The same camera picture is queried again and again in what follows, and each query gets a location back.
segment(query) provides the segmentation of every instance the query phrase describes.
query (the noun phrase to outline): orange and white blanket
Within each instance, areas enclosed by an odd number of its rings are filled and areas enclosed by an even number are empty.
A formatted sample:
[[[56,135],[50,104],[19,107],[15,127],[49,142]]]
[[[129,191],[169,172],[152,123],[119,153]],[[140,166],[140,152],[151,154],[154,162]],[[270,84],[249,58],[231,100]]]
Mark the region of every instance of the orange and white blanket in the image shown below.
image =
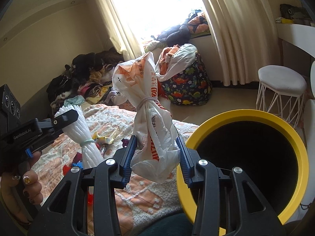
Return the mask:
[[[122,148],[121,140],[130,138],[133,133],[135,112],[119,109],[117,106],[97,104],[86,108],[83,113],[92,134],[97,131],[106,136],[119,127],[114,142],[105,153],[105,159],[113,157],[116,150]],[[184,141],[198,127],[176,120],[173,123]],[[62,167],[65,164],[70,165],[80,150],[79,144],[62,134],[52,144],[52,149],[43,154],[35,164],[34,170],[43,186],[44,201],[63,178]],[[176,170],[162,183],[155,183],[132,173],[127,187],[123,190],[116,189],[115,195],[122,235],[137,235],[153,222],[181,208],[176,188]],[[91,207],[88,213],[88,231],[93,235]]]

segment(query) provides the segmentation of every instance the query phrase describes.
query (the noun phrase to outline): beige curtain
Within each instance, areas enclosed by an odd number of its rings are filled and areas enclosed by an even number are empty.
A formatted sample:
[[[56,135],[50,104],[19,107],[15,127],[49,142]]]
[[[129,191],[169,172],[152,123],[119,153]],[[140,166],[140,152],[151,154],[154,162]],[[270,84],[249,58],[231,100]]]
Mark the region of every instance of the beige curtain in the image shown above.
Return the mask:
[[[203,0],[218,48],[223,84],[258,81],[258,69],[278,64],[276,25],[268,0]]]
[[[123,17],[123,8],[119,7],[119,2],[115,2],[115,0],[95,1],[106,26],[108,36],[115,49],[123,54],[125,61],[135,59],[144,54],[142,45]]]

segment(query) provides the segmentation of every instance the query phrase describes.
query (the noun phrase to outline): stool cushion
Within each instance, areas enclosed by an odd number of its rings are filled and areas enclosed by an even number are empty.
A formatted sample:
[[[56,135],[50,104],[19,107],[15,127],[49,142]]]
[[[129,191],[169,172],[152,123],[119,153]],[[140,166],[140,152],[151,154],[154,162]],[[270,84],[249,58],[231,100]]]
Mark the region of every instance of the stool cushion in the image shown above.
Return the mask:
[[[307,84],[302,75],[284,67],[269,65],[258,70],[259,80],[282,95],[300,96],[306,90]]]

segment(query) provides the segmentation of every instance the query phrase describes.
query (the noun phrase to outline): stool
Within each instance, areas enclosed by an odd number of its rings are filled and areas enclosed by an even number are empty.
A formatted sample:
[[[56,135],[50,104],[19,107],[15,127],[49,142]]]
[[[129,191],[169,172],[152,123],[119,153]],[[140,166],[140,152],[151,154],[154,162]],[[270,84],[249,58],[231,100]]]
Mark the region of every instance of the stool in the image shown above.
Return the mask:
[[[284,66],[274,66],[269,65],[262,67],[258,70],[258,77],[259,77],[259,89],[258,89],[258,96],[256,101],[256,109],[257,110],[263,110],[265,112],[270,112],[272,107],[277,102],[278,105],[278,116],[280,116],[283,120],[286,122],[293,123],[294,122],[294,128],[298,124],[300,116],[302,114],[302,108],[303,108],[303,100],[304,100],[304,92],[306,90],[307,84],[305,79],[300,75],[299,73],[295,72],[294,70],[284,67]],[[266,89],[270,89],[275,94],[273,95],[272,101],[267,108],[266,106],[266,98],[265,98],[265,92]],[[282,106],[282,98],[281,96],[289,96],[289,100],[285,104],[285,106]],[[283,111],[286,108],[286,106],[289,104],[289,115],[286,119],[284,119]],[[297,106],[297,112],[293,115],[294,109],[296,109]]]

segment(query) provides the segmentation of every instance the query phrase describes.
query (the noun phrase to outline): white rope bundle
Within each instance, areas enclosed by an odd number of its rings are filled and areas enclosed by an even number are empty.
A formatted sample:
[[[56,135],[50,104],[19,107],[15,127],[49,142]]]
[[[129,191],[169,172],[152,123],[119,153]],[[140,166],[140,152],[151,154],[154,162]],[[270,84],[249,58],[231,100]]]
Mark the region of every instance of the white rope bundle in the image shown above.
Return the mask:
[[[55,114],[55,117],[71,109],[74,109],[78,112],[79,114],[78,120],[66,126],[62,130],[65,135],[70,137],[74,142],[81,145],[83,168],[88,169],[88,168],[96,167],[104,160],[104,158],[100,154],[100,151],[96,147],[94,141],[89,141],[92,139],[92,136],[91,136],[89,127],[85,121],[85,118],[83,116],[81,107],[72,106],[72,105],[67,106],[67,107],[63,106]]]

